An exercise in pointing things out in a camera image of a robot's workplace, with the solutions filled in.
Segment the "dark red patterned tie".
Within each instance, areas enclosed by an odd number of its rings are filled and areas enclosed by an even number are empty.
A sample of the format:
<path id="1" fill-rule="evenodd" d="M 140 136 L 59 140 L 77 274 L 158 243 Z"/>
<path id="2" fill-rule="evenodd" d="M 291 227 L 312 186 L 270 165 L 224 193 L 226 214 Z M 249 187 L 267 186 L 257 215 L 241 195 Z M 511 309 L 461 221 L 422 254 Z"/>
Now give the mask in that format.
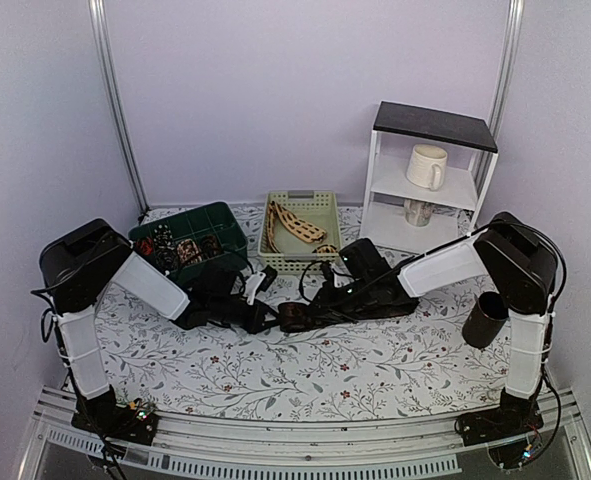
<path id="1" fill-rule="evenodd" d="M 322 306 L 318 298 L 311 304 L 283 302 L 277 307 L 277 322 L 282 332 L 301 333 L 365 320 L 389 319 L 412 314 L 419 305 L 418 298 L 405 294 L 366 293 L 347 298 L 338 306 Z"/>

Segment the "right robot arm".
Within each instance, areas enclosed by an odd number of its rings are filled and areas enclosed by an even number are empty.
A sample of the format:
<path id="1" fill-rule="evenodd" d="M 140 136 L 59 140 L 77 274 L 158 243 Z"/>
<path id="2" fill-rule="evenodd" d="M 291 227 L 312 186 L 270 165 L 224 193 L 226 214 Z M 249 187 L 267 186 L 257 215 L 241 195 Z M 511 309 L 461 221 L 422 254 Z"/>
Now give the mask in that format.
<path id="1" fill-rule="evenodd" d="M 340 287 L 328 280 L 311 299 L 313 308 L 349 320 L 402 316 L 425 294 L 487 275 L 495 289 L 481 295 L 477 309 L 498 313 L 511 324 L 511 354 L 504 386 L 508 400 L 492 415 L 492 427 L 512 436 L 527 424 L 545 376 L 556 303 L 568 280 L 560 248 L 547 235 L 508 212 L 486 225 L 390 265 L 368 238 L 360 238 L 339 256 L 353 278 Z"/>

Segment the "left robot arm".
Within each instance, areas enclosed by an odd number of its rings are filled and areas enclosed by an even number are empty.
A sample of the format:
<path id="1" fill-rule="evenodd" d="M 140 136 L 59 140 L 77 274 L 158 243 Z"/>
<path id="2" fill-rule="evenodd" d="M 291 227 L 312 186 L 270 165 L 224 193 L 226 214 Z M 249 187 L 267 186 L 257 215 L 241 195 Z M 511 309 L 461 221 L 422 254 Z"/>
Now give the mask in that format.
<path id="1" fill-rule="evenodd" d="M 120 287 L 183 330 L 209 323 L 237 324 L 256 334 L 277 324 L 277 311 L 257 297 L 276 276 L 271 268 L 244 276 L 211 259 L 188 280 L 174 280 L 103 219 L 47 245 L 39 267 L 44 286 L 33 293 L 49 305 L 59 354 L 72 379 L 77 414 L 103 434 L 116 433 L 124 422 L 151 417 L 120 406 L 105 372 L 96 316 L 110 287 Z"/>

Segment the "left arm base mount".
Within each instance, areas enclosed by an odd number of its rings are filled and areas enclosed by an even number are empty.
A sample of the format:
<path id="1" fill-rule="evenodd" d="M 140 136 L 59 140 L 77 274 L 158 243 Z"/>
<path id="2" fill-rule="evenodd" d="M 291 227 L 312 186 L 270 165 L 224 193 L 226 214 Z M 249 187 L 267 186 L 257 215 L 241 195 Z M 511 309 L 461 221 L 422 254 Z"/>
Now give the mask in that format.
<path id="1" fill-rule="evenodd" d="M 137 398 L 127 404 L 118 404 L 110 391 L 91 400 L 79 399 L 71 425 L 103 438 L 151 446 L 158 422 L 153 403 Z"/>

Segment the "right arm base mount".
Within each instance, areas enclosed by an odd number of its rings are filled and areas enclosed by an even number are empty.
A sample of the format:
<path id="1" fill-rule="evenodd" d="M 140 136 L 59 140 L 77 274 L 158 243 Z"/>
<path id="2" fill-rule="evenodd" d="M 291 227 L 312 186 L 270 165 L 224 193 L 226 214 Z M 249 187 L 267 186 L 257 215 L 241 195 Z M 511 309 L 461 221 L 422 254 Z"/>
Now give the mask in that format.
<path id="1" fill-rule="evenodd" d="M 462 414 L 454 429 L 465 446 L 472 446 L 533 432 L 543 425 L 537 402 L 518 402 Z"/>

